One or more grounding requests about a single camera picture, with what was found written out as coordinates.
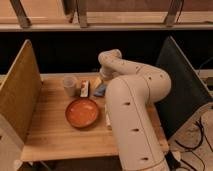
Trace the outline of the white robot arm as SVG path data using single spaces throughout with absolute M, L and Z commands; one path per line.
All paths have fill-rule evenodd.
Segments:
M 122 58 L 118 49 L 98 55 L 108 82 L 105 100 L 124 171 L 169 171 L 146 105 L 164 99 L 171 79 L 164 70 Z

